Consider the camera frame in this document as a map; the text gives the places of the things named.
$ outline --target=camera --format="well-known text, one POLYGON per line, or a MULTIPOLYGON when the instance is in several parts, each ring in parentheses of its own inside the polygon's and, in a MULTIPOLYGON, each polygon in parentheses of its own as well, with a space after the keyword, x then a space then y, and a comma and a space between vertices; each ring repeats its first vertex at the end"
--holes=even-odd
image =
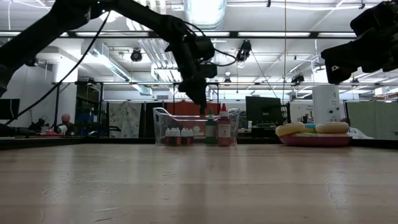
POLYGON ((133 49, 130 58, 133 62, 140 62, 142 60, 141 49, 133 49))

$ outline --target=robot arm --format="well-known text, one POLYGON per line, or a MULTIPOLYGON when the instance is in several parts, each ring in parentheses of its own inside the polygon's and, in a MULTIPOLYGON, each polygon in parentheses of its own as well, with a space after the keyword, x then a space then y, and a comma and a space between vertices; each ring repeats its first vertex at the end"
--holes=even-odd
POLYGON ((351 21, 356 40, 321 53, 329 83, 349 79, 358 67, 366 73, 398 68, 397 13, 397 0, 383 1, 351 21))
POLYGON ((214 57, 215 49, 207 37, 198 37, 181 19, 161 15, 133 0, 56 0, 50 12, 0 48, 0 97, 7 91, 12 75, 30 58, 68 30, 77 29, 105 11, 114 10, 152 29, 169 43, 183 82, 179 90, 194 103, 206 107, 205 78, 209 66, 201 62, 214 57))

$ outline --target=computer monitor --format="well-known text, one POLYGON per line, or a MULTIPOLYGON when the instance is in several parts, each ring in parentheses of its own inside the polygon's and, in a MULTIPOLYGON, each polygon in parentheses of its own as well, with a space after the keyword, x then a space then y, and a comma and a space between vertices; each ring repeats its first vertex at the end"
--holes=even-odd
POLYGON ((17 119, 19 99, 0 99, 0 119, 17 119))
POLYGON ((246 117, 252 125, 283 124, 282 108, 279 98, 259 96, 246 97, 246 117))

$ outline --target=curtain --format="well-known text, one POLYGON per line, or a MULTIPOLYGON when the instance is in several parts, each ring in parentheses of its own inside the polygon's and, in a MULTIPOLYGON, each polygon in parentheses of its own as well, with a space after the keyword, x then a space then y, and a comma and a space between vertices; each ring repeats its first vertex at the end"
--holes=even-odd
POLYGON ((141 103, 110 103, 109 125, 121 129, 121 132, 111 131, 110 138, 138 138, 140 117, 141 103))

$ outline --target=pink plate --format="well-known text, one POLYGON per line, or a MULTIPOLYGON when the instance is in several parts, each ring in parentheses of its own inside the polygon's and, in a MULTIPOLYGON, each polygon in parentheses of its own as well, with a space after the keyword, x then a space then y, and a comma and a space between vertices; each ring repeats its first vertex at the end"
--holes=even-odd
POLYGON ((279 138, 288 146, 307 147, 344 147, 348 146, 352 137, 302 137, 284 136, 279 138))

